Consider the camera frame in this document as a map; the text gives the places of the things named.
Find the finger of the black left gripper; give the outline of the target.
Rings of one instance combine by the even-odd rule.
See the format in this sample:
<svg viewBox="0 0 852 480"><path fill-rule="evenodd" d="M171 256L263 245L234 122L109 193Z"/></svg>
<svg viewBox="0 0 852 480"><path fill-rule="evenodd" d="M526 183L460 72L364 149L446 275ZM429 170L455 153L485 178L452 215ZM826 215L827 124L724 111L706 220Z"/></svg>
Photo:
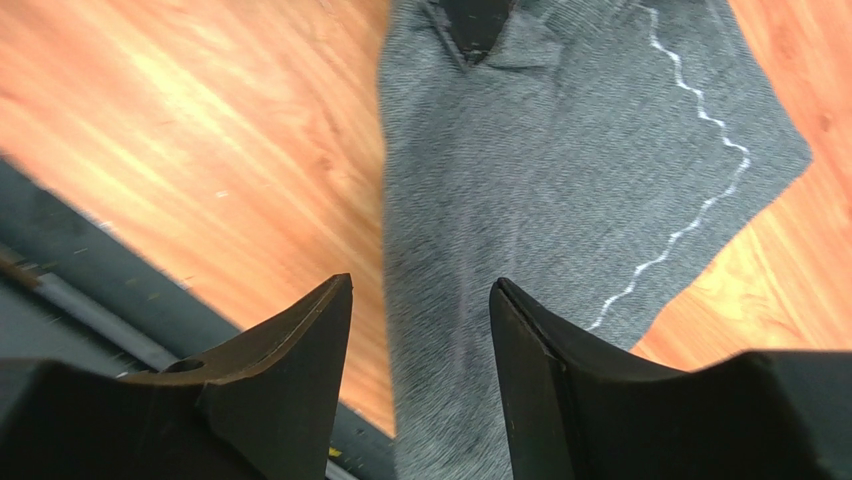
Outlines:
<svg viewBox="0 0 852 480"><path fill-rule="evenodd" d="M489 55L515 6L512 0L442 2L444 31L463 66L477 65Z"/></svg>

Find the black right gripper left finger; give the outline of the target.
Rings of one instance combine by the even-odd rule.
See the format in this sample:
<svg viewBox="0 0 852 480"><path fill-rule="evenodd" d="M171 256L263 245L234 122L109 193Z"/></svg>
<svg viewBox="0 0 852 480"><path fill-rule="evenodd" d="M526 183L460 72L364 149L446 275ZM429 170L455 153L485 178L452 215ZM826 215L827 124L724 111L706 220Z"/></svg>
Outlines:
<svg viewBox="0 0 852 480"><path fill-rule="evenodd" d="M337 274L160 373L1 364L5 479L320 479L353 303Z"/></svg>

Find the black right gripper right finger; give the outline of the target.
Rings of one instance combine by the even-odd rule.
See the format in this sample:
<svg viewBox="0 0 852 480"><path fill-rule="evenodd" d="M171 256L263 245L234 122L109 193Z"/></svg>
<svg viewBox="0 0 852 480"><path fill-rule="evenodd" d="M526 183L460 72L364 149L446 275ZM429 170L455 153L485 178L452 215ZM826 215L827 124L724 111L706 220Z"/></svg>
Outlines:
<svg viewBox="0 0 852 480"><path fill-rule="evenodd" d="M489 298L517 479L847 479L851 355L757 350L696 372L621 350L508 279Z"/></svg>

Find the grey cloth napkin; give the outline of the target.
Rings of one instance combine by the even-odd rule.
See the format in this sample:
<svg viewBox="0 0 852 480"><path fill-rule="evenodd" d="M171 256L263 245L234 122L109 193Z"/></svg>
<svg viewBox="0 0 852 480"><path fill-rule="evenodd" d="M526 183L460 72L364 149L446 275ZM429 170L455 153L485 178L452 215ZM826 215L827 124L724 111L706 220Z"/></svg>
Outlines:
<svg viewBox="0 0 852 480"><path fill-rule="evenodd" d="M379 65L401 479L508 479L501 277L632 348L811 162L725 1L520 1L479 64L395 1Z"/></svg>

